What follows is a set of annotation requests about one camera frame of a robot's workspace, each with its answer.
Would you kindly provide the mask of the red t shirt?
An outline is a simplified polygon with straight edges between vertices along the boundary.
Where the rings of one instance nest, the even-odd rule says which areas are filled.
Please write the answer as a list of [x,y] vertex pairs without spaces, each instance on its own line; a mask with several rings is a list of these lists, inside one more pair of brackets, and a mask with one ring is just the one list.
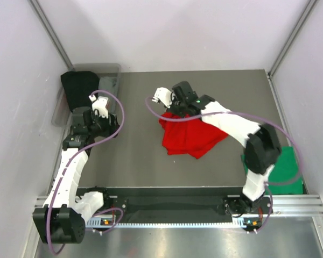
[[162,146],[168,155],[189,154],[200,159],[228,134],[200,119],[173,122],[159,119],[164,130]]

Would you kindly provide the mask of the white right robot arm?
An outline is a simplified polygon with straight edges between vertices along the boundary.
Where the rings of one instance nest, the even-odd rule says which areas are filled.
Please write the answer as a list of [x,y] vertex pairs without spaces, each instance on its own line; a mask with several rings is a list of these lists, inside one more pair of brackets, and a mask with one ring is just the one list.
[[240,204],[248,213],[258,209],[265,192],[264,183],[282,152],[275,128],[233,114],[208,95],[199,97],[187,81],[176,84],[171,90],[159,88],[153,98],[182,118],[201,115],[202,122],[227,133],[243,146],[248,172]]

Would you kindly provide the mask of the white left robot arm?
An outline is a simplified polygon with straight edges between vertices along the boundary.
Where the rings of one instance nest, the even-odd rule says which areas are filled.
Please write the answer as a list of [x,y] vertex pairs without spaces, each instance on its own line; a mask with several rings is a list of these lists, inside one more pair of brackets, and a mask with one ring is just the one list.
[[43,243],[80,243],[86,224],[95,212],[110,210],[110,198],[100,191],[86,192],[79,200],[76,197],[95,139],[114,138],[119,126],[113,113],[101,116],[97,109],[90,107],[73,110],[69,134],[62,142],[61,163],[54,185],[44,204],[32,215]]

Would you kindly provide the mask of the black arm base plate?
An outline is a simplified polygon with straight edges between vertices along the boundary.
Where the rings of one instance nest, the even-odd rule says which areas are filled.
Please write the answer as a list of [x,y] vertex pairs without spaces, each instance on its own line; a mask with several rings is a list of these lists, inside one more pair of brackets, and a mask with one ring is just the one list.
[[214,211],[220,215],[269,212],[270,197],[262,194],[256,201],[244,197],[241,187],[90,187],[78,188],[76,195],[98,191],[104,206],[125,205],[125,213],[136,211]]

